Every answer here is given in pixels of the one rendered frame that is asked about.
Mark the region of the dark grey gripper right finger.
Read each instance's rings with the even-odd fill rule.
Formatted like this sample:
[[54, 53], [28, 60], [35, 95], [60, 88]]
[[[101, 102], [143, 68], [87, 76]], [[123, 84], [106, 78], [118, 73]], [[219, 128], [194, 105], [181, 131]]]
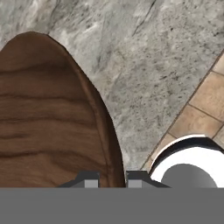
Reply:
[[126, 171], [126, 180], [128, 188], [168, 188], [168, 185], [152, 180], [147, 171]]

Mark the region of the brown wooden bowl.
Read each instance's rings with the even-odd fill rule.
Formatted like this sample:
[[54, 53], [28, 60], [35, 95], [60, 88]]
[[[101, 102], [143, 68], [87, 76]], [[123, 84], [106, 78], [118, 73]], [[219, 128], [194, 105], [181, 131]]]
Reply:
[[0, 187], [56, 187], [81, 171], [125, 185], [109, 112], [63, 45], [18, 34], [0, 50]]

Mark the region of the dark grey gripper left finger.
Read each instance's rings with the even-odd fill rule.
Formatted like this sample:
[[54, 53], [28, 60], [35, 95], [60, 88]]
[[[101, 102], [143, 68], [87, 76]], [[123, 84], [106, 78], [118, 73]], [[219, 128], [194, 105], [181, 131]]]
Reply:
[[75, 179], [72, 179], [60, 187], [99, 188], [100, 173], [98, 171], [80, 171]]

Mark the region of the white and black round object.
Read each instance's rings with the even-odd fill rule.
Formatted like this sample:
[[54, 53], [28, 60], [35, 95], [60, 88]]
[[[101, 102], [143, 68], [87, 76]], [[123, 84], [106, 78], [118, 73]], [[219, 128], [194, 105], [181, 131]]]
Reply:
[[224, 149], [203, 135], [181, 137], [154, 158], [149, 176], [179, 188], [224, 188]]

